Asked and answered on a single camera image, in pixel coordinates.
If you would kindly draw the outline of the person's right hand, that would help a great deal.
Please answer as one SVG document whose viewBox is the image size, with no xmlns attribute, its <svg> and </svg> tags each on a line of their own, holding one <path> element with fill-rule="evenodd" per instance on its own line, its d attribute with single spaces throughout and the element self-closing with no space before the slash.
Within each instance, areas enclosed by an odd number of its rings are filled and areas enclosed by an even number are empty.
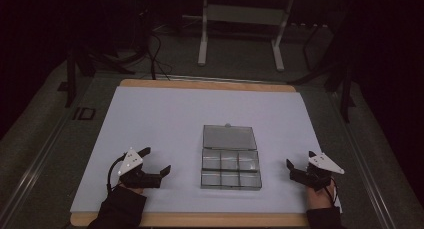
<svg viewBox="0 0 424 229">
<path fill-rule="evenodd" d="M 307 208 L 309 210 L 332 208 L 334 206 L 335 184 L 331 182 L 329 186 L 315 191 L 313 188 L 306 188 Z"/>
</svg>

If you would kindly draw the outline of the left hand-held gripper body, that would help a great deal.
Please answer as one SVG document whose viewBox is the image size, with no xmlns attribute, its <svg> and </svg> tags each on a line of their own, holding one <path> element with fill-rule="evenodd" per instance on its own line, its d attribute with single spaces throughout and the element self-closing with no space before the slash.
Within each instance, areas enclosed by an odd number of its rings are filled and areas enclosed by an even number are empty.
<svg viewBox="0 0 424 229">
<path fill-rule="evenodd" d="M 130 149 L 118 170 L 119 181 L 129 188 L 159 188 L 162 181 L 159 174 L 145 173 L 142 170 L 143 163 L 138 152 Z"/>
</svg>

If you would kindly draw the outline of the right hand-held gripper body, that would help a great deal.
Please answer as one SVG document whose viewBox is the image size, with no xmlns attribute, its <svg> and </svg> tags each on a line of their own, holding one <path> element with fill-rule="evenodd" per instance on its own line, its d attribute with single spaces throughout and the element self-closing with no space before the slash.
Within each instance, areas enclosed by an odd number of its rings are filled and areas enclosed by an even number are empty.
<svg viewBox="0 0 424 229">
<path fill-rule="evenodd" d="M 345 170 L 326 154 L 321 153 L 312 158 L 308 156 L 306 170 L 302 171 L 295 167 L 293 171 L 289 171 L 289 178 L 318 191 L 330 185 L 333 173 L 343 175 Z"/>
</svg>

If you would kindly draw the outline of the black tripod stand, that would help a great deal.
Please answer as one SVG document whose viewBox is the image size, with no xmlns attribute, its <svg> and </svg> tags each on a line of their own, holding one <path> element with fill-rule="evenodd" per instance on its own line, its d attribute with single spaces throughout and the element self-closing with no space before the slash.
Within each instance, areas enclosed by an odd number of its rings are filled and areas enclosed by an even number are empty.
<svg viewBox="0 0 424 229">
<path fill-rule="evenodd" d="M 346 48 L 349 44 L 350 29 L 350 23 L 347 20 L 342 22 L 323 57 L 315 65 L 314 70 L 303 77 L 287 82 L 288 85 L 302 85 L 319 76 L 328 74 L 328 78 L 324 83 L 326 92 L 334 93 L 339 86 L 342 86 L 339 111 L 346 123 L 350 122 L 349 105 L 353 70 L 352 63 L 347 58 L 348 49 Z"/>
<path fill-rule="evenodd" d="M 92 77 L 97 62 L 121 74 L 150 53 L 153 0 L 71 0 L 67 34 L 67 106 L 77 95 L 76 73 Z"/>
</svg>

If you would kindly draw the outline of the person's left hand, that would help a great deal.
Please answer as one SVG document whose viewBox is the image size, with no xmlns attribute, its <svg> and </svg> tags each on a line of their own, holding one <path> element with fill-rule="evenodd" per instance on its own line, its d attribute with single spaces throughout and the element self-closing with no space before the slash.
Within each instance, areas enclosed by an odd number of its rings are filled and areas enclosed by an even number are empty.
<svg viewBox="0 0 424 229">
<path fill-rule="evenodd" d="M 128 189 L 128 190 L 130 190 L 130 191 L 132 191 L 132 192 L 134 192 L 138 195 L 142 195 L 143 191 L 144 191 L 143 188 L 129 188 L 129 187 L 126 187 L 124 184 L 119 184 L 119 186 L 124 188 L 124 189 Z"/>
</svg>

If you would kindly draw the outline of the white paper sheet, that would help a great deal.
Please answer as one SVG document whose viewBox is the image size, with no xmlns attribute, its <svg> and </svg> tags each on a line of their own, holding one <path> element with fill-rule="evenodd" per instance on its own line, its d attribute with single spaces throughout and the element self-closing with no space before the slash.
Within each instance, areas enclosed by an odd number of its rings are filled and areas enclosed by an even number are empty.
<svg viewBox="0 0 424 229">
<path fill-rule="evenodd" d="M 205 125 L 252 127 L 262 176 L 259 191 L 201 188 Z M 302 213 L 304 188 L 289 178 L 308 152 L 321 151 L 305 103 L 296 92 L 119 87 L 116 89 L 71 206 L 95 212 L 115 181 L 112 163 L 129 149 L 151 147 L 143 168 L 171 166 L 160 188 L 146 191 L 146 211 Z"/>
</svg>

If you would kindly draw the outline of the clear plastic compartment box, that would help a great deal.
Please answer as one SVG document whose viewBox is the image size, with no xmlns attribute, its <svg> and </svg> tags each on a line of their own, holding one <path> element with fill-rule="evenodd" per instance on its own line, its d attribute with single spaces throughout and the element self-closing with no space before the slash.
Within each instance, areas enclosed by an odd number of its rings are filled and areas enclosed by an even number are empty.
<svg viewBox="0 0 424 229">
<path fill-rule="evenodd" d="M 259 191 L 259 153 L 252 127 L 205 125 L 201 188 Z"/>
</svg>

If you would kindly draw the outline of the white metal stand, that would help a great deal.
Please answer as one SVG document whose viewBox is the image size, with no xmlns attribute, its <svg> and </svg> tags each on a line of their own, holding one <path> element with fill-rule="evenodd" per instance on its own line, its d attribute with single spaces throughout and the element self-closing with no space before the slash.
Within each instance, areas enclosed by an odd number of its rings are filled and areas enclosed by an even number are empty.
<svg viewBox="0 0 424 229">
<path fill-rule="evenodd" d="M 268 9 L 243 6 L 231 6 L 221 4 L 210 4 L 208 0 L 202 2 L 202 31 L 198 53 L 197 64 L 204 66 L 207 61 L 208 49 L 208 22 L 232 22 L 245 24 L 260 24 L 268 26 L 277 26 L 279 31 L 271 40 L 271 49 L 273 52 L 276 70 L 282 72 L 285 69 L 280 44 L 284 31 L 288 24 L 295 0 L 287 0 L 284 9 Z"/>
</svg>

